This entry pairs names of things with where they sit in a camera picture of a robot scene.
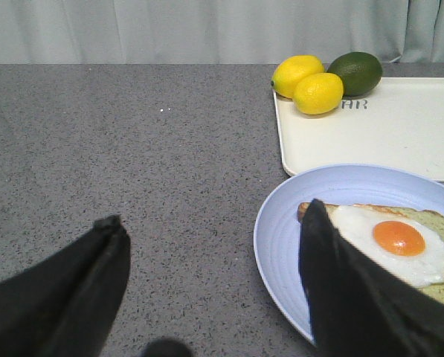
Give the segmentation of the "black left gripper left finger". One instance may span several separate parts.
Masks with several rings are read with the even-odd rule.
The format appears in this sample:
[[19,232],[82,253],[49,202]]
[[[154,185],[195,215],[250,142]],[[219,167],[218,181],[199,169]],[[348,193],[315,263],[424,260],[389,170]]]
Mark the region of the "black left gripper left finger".
[[126,291],[131,241],[119,216],[0,282],[0,356],[100,355]]

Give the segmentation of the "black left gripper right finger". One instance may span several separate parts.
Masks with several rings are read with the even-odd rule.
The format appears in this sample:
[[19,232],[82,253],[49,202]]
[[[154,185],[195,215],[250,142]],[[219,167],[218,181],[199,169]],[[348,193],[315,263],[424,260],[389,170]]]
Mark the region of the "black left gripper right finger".
[[326,205],[298,207],[299,274],[322,356],[444,356],[444,303],[345,240]]

